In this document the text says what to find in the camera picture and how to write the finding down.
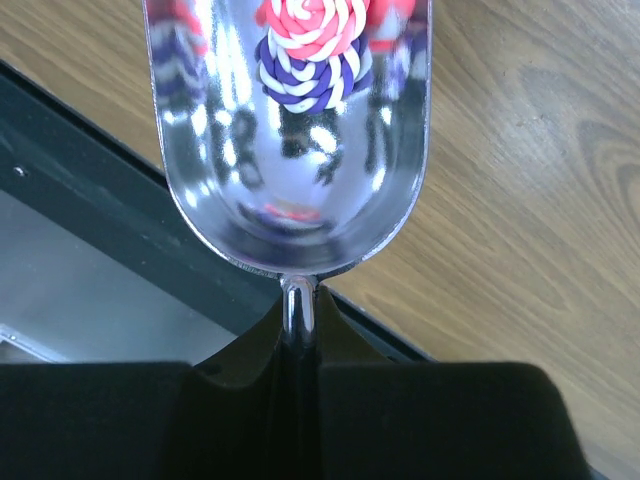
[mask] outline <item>pink and white swirl candy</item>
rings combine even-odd
[[[321,62],[346,52],[364,31],[370,0],[264,0],[256,13],[298,60]]]
[[[342,55],[322,62],[306,62],[291,58],[269,29],[255,55],[264,92],[292,113],[319,113],[334,108],[373,83],[372,58],[365,34],[355,39]]]

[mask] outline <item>gray surface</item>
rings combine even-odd
[[[20,348],[52,361],[197,363],[235,338],[2,191],[0,225],[0,337]]]

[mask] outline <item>wooden surface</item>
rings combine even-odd
[[[640,478],[640,2],[436,0],[430,170],[331,282],[441,360],[519,359]],[[160,161],[138,0],[2,0],[0,57]]]

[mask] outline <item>metal scoop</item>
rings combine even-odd
[[[314,290],[384,248],[427,168],[431,3],[373,53],[373,85],[319,114],[262,91],[260,0],[146,0],[151,81],[169,188],[198,238],[279,279],[285,341],[312,347]]]

